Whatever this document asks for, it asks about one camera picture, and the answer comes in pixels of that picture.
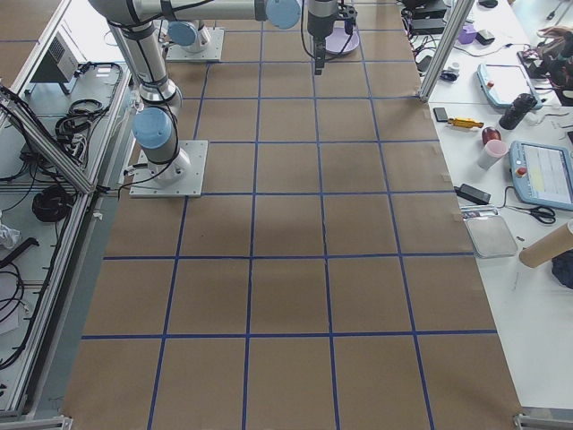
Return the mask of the black phone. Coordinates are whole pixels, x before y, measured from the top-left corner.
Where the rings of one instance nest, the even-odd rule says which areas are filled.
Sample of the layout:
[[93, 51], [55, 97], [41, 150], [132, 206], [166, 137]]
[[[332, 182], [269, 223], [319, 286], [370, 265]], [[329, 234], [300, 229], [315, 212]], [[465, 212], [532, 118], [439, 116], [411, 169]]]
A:
[[435, 120], [438, 123], [447, 123], [449, 121], [449, 115], [444, 107], [434, 107], [432, 109]]

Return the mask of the pink lidded white cup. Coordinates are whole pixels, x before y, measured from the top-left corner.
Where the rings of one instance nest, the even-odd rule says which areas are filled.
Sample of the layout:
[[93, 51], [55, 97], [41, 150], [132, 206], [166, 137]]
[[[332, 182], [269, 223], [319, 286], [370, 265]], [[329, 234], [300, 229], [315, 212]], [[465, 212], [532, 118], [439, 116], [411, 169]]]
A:
[[484, 146], [476, 161], [477, 166], [488, 170], [508, 153], [509, 147], [502, 140], [491, 139]]

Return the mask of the black power adapter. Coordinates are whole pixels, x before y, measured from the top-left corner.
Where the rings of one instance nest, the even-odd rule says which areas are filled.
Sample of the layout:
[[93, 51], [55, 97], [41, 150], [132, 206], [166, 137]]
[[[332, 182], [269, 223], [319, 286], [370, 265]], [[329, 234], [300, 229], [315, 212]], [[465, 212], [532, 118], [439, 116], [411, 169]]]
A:
[[487, 205], [490, 203], [491, 195], [468, 184], [461, 184], [454, 187], [457, 197], [460, 197], [475, 205]]

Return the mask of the upper blue teach pendant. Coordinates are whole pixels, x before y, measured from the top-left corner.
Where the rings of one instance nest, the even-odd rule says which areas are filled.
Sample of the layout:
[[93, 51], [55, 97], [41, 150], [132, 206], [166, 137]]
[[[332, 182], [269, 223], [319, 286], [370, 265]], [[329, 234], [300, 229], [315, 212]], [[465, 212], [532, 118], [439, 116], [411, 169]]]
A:
[[543, 106], [535, 86], [521, 65], [479, 64], [476, 75], [485, 97], [495, 108], [508, 108], [522, 93], [534, 98], [534, 110]]

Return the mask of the diagonal aluminium strut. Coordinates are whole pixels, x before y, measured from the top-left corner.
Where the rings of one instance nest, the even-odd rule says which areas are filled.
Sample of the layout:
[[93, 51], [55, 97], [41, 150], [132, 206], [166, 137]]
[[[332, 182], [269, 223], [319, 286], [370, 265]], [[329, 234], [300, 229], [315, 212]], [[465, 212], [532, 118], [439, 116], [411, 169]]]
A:
[[4, 85], [1, 85], [1, 111], [7, 115], [24, 140], [54, 165], [76, 191], [81, 194], [95, 191], [95, 183], [90, 181], [83, 169], [58, 146], [28, 104]]

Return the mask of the cardboard tube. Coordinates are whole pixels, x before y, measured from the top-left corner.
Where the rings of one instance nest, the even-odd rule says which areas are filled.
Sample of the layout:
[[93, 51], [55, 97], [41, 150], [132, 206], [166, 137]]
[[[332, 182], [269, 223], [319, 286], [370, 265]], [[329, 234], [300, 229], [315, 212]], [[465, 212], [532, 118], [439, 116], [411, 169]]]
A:
[[524, 248], [518, 258], [525, 266], [535, 268], [571, 250], [572, 246], [572, 220], [570, 220]]

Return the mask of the blue teach pendant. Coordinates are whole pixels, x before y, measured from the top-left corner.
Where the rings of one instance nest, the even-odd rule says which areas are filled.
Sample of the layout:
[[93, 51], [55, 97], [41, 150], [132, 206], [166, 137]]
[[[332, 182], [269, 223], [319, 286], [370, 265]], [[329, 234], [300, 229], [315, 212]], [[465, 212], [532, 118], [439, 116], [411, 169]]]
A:
[[572, 161], [566, 148], [513, 141], [509, 164], [520, 201], [572, 211]]
[[495, 108], [508, 108], [522, 93], [534, 98], [534, 110], [543, 106], [535, 86], [521, 65], [479, 64], [476, 75], [485, 97]]

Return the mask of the purple box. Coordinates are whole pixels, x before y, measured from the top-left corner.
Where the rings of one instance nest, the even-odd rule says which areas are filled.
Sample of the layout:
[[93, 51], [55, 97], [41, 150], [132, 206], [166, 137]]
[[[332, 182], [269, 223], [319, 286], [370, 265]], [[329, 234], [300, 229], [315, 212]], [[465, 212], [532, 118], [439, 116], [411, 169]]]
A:
[[474, 42], [477, 31], [473, 24], [467, 23], [462, 26], [458, 34], [458, 42], [462, 45], [468, 45]]

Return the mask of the black scissors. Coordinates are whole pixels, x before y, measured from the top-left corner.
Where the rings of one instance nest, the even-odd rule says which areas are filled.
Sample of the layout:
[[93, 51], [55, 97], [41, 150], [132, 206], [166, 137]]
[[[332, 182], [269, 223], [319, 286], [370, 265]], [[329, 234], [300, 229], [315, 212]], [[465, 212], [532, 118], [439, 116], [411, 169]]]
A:
[[547, 206], [538, 205], [534, 207], [521, 207], [515, 205], [507, 205], [506, 208], [513, 211], [525, 213], [544, 225], [552, 225], [556, 222], [556, 213], [554, 209]]

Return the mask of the grey control box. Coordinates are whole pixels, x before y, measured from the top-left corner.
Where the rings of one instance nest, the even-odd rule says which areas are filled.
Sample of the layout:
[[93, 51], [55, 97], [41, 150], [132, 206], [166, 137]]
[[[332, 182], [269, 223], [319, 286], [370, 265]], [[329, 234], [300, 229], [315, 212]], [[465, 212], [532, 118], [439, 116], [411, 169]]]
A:
[[50, 42], [30, 84], [25, 90], [31, 94], [41, 83], [57, 84], [64, 95], [70, 95], [77, 81], [80, 66], [63, 33], [59, 30]]

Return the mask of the dark red mouse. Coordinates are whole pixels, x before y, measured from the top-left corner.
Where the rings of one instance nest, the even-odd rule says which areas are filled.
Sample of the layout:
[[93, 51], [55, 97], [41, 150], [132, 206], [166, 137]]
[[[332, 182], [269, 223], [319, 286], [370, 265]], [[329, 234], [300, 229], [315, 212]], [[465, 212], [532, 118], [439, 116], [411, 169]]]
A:
[[497, 130], [495, 127], [491, 126], [484, 127], [481, 133], [481, 138], [483, 145], [486, 145], [489, 141], [492, 140], [500, 141], [501, 140], [500, 131]]

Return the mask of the lower blue teach pendant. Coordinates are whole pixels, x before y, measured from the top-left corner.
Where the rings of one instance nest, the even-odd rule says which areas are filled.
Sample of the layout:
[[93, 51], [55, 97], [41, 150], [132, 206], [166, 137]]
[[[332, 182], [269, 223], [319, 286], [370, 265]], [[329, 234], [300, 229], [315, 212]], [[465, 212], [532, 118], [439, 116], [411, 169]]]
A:
[[566, 148], [513, 141], [509, 164], [520, 201], [572, 211], [572, 161]]

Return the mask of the yellow utility knife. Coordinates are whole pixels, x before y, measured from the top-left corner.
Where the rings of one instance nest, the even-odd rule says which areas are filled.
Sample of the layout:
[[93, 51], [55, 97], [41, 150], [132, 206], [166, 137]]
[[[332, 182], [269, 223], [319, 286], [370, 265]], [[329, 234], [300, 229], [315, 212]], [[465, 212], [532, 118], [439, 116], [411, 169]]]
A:
[[484, 122], [476, 121], [472, 118], [462, 118], [462, 117], [451, 117], [448, 119], [448, 124], [465, 129], [473, 129], [473, 128], [481, 129], [484, 127]]

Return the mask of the lavender plate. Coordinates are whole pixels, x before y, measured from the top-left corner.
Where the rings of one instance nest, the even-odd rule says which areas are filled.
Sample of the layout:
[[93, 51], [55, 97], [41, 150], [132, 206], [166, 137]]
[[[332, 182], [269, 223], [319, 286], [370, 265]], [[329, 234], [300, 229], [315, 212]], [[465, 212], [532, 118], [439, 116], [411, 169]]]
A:
[[328, 54], [346, 55], [359, 47], [360, 38], [355, 30], [348, 35], [344, 27], [335, 27], [332, 33], [326, 37], [326, 51]]

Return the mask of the aluminium frame post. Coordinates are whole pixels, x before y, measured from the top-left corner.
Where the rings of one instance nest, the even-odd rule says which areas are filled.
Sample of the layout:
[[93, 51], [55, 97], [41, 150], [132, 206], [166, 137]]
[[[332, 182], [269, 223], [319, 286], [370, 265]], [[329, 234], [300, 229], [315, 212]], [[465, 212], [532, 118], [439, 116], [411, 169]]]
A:
[[417, 93], [418, 98], [422, 102], [429, 101], [436, 83], [444, 69], [444, 65], [446, 64], [449, 54], [455, 45], [458, 34], [466, 21], [466, 17], [471, 12], [474, 3], [475, 2], [473, 0], [459, 0], [455, 2], [444, 32], [442, 33], [440, 42], [424, 76], [422, 85]]

